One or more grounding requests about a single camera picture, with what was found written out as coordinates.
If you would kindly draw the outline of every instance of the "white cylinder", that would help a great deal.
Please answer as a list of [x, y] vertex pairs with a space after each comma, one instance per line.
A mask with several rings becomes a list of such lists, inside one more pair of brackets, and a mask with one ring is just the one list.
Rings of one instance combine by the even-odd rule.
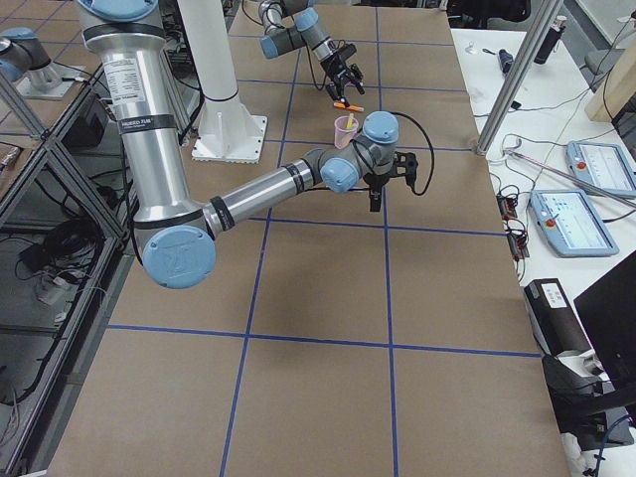
[[267, 118], [251, 116], [240, 102], [221, 0], [178, 0], [178, 3], [206, 96], [199, 124], [200, 139], [193, 157], [258, 162]]
[[178, 3], [203, 93], [212, 99], [232, 96], [237, 92], [237, 77], [221, 0]]

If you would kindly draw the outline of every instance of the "black box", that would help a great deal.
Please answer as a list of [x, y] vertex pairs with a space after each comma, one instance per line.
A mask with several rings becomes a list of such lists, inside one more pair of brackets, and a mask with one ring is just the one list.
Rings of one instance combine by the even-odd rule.
[[558, 279], [533, 280], [524, 288], [535, 336], [552, 356], [576, 356], [590, 349]]

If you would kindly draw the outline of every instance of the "metal rod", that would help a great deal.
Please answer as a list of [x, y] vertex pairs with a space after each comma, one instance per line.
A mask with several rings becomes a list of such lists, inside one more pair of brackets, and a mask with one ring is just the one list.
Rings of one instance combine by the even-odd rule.
[[570, 176], [569, 174], [564, 173], [563, 171], [560, 171], [559, 169], [555, 169], [554, 167], [551, 167], [547, 164], [544, 164], [543, 162], [539, 162], [535, 159], [533, 159], [532, 157], [528, 157], [524, 154], [521, 154], [519, 152], [515, 152], [515, 151], [511, 151], [511, 150], [507, 150], [506, 151], [507, 154], [513, 156], [513, 157], [517, 157], [519, 159], [523, 159], [525, 161], [530, 162], [531, 164], [534, 164], [535, 166], [541, 167], [542, 169], [545, 169], [547, 171], [552, 172], [553, 174], [557, 174], [558, 176], [564, 177], [566, 179], [568, 179], [569, 181], [572, 181], [574, 184], [576, 184], [577, 186], [580, 186], [581, 189], [585, 189], [587, 191], [591, 191], [594, 194], [598, 194], [599, 196], [603, 196], [606, 197], [608, 199], [612, 199], [616, 202], [621, 203], [623, 206], [627, 206], [630, 207], [632, 209], [636, 209], [636, 203], [633, 202], [629, 202], [627, 199], [623, 199], [622, 197], [617, 196], [616, 194], [612, 194], [611, 192], [607, 192], [604, 189], [600, 189], [592, 184], [589, 184], [588, 182], [585, 181], [581, 181], [580, 179], [578, 179], [577, 177], [574, 176]]
[[46, 130], [46, 126], [40, 121], [38, 115], [24, 100], [20, 92], [13, 87], [11, 82], [0, 75], [0, 98], [9, 106], [16, 116], [29, 130], [32, 137], [40, 137]]
[[475, 146], [475, 152], [477, 154], [483, 156], [488, 152], [562, 3], [563, 0], [543, 1], [532, 27], [530, 27], [526, 38], [524, 38], [524, 42], [519, 48], [517, 57], [513, 62], [513, 67], [506, 76], [504, 85], [499, 91], [499, 95], [495, 100], [495, 104], [493, 104], [486, 124], [484, 124], [477, 145]]

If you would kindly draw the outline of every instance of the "table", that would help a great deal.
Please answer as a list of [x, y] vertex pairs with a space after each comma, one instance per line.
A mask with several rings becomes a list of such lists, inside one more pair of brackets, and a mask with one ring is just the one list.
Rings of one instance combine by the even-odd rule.
[[[318, 11], [358, 47], [351, 100], [428, 130], [430, 194], [392, 181], [375, 215], [304, 194], [220, 236], [189, 290], [135, 264], [48, 475], [567, 475], [444, 13]], [[306, 54], [266, 61], [261, 34], [242, 14], [231, 30], [240, 98], [269, 117], [260, 163], [184, 151], [198, 200], [330, 147], [340, 113]]]
[[[496, 57], [483, 53], [482, 49], [497, 52], [504, 48], [515, 55], [525, 34], [523, 32], [453, 30], [452, 35], [471, 97], [473, 112], [477, 116], [482, 116], [492, 107], [504, 80]], [[466, 51], [471, 43], [478, 52], [476, 55]], [[486, 156], [490, 171], [498, 176], [502, 182], [500, 186], [498, 179], [493, 178], [495, 191], [508, 184], [519, 186], [522, 192], [530, 191], [532, 188], [530, 180], [511, 171], [501, 161], [501, 144], [504, 137], [510, 133], [520, 134], [530, 139], [563, 144], [570, 140], [598, 136], [595, 141], [619, 144], [627, 157], [630, 157], [611, 124], [591, 122], [585, 115], [584, 107], [592, 97], [591, 92], [585, 92], [586, 89], [585, 79], [563, 44], [559, 44], [545, 65], [531, 66], [516, 96], [516, 100], [522, 104], [522, 108], [554, 106], [575, 98], [579, 93], [581, 95], [576, 100], [556, 109], [517, 111], [508, 114]], [[476, 117], [477, 127], [481, 128], [485, 121], [485, 117]], [[506, 145], [514, 145], [514, 138], [510, 137], [506, 141]], [[563, 147], [523, 141], [520, 152], [567, 171]], [[539, 174], [539, 169], [536, 166], [527, 163], [510, 160], [508, 164], [531, 178], [535, 178]], [[570, 181], [549, 172], [541, 174], [537, 181], [537, 189], [570, 189], [572, 187]], [[617, 217], [628, 212], [626, 207], [616, 205], [606, 198], [592, 197], [591, 200], [604, 219]], [[636, 220], [634, 216], [631, 216], [607, 225], [620, 247], [620, 253], [617, 255], [601, 258], [559, 258], [546, 244], [542, 232], [536, 224], [528, 220], [527, 202], [528, 194], [522, 194], [517, 208], [518, 215], [526, 223], [530, 236], [528, 244], [530, 257], [520, 265], [520, 275], [523, 274], [520, 278], [522, 286], [534, 279], [556, 277], [567, 297], [572, 301], [636, 248], [634, 240]], [[570, 363], [576, 365], [576, 359], [571, 359]], [[588, 463], [593, 466], [595, 463], [591, 455], [593, 452], [585, 454]], [[634, 446], [608, 449], [606, 455], [608, 459], [602, 466], [603, 475], [621, 477], [633, 475], [633, 469], [636, 468], [636, 448]]]

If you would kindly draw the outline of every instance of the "white mounting plate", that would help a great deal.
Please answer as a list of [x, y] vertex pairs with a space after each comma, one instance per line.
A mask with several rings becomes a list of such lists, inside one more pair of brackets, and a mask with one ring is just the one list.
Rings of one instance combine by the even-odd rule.
[[267, 128], [267, 116], [252, 116], [258, 125], [261, 134], [247, 137], [239, 147], [226, 154], [219, 152], [219, 139], [214, 134], [202, 135], [192, 150], [192, 158], [197, 161], [236, 162], [243, 164], [256, 164], [260, 158], [260, 151], [264, 143], [265, 130]]
[[[75, 65], [73, 65], [73, 67], [82, 71], [86, 69], [86, 67], [76, 67]], [[62, 78], [75, 78], [76, 76], [80, 75], [80, 72], [78, 72], [78, 70], [62, 67], [57, 64], [55, 64], [55, 68]], [[22, 97], [26, 97], [27, 99], [52, 99], [59, 101], [64, 98], [69, 89], [71, 89], [71, 86], [73, 86], [75, 83], [75, 81], [62, 81], [60, 85], [46, 92], [43, 92], [32, 87], [31, 81], [27, 77], [24, 77], [18, 83], [16, 89], [20, 92]]]

